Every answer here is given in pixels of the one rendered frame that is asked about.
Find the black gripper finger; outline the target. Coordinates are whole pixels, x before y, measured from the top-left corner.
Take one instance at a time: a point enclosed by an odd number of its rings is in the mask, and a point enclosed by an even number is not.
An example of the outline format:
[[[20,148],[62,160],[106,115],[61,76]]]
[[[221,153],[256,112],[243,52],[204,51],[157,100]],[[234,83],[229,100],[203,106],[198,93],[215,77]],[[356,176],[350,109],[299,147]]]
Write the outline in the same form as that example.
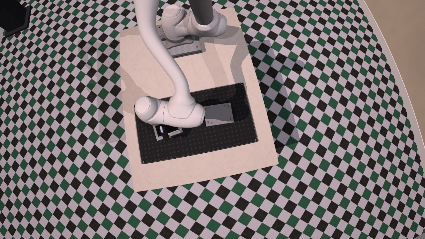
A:
[[[170,138],[171,138],[171,136],[170,135],[168,135],[168,133],[167,133],[167,131],[166,131],[166,129],[165,129],[165,124],[163,125],[163,127],[161,127],[160,126],[160,133],[161,133],[161,135],[163,136],[163,138],[164,138],[164,140],[165,141],[168,141],[168,140],[170,140]]]

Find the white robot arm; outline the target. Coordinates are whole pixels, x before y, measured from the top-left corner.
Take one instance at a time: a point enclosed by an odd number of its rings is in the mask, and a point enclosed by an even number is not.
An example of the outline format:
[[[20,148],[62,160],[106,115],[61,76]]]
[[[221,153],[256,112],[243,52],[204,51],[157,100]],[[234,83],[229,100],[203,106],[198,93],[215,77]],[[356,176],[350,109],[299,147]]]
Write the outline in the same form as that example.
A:
[[[212,0],[188,0],[192,11],[181,5],[168,5],[161,15],[164,34],[158,36],[155,20],[160,0],[133,0],[140,36],[172,80],[175,93],[170,101],[141,96],[135,103],[140,120],[157,126],[193,128],[203,123],[206,110],[190,95],[185,74],[168,49],[192,44],[192,36],[218,37],[225,33],[227,18],[212,7]],[[166,46],[162,42],[166,41]]]

